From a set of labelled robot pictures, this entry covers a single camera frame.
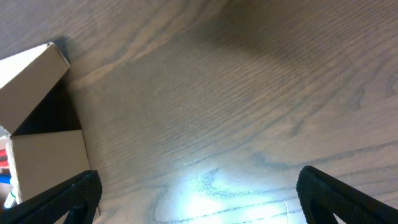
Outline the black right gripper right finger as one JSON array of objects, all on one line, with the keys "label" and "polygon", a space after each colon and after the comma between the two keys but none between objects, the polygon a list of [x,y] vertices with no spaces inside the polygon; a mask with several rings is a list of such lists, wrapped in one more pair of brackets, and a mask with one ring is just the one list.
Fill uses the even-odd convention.
[{"label": "black right gripper right finger", "polygon": [[313,166],[300,171],[296,191],[307,223],[397,223],[397,209]]}]

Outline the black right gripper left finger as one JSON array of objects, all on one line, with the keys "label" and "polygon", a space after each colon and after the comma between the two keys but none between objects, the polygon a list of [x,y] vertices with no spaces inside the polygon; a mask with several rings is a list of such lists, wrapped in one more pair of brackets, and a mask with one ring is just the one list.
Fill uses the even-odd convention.
[{"label": "black right gripper left finger", "polygon": [[82,173],[16,205],[1,214],[1,223],[93,223],[101,195],[98,171]]}]

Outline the black cap whiteboard marker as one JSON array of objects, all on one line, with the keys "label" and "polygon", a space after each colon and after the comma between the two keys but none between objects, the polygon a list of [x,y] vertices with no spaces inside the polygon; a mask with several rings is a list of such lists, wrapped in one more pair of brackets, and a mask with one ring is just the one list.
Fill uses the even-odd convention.
[{"label": "black cap whiteboard marker", "polygon": [[3,208],[5,210],[12,208],[13,206],[15,206],[17,204],[16,202],[16,196],[14,193],[14,189],[11,189],[4,201],[4,205]]}]

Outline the blue cap whiteboard marker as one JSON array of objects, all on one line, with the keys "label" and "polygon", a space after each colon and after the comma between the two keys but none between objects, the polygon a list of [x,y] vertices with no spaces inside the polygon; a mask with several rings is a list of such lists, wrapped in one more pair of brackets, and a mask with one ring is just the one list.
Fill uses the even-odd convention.
[{"label": "blue cap whiteboard marker", "polygon": [[0,174],[0,183],[2,184],[10,184],[11,176],[8,174]]}]

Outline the brown cardboard box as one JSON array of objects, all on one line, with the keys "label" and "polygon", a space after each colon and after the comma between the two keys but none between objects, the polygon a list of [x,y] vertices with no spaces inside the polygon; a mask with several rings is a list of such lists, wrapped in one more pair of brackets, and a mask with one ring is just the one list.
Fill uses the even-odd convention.
[{"label": "brown cardboard box", "polygon": [[1,149],[18,205],[90,168],[62,78],[70,63],[48,42],[1,60]]}]

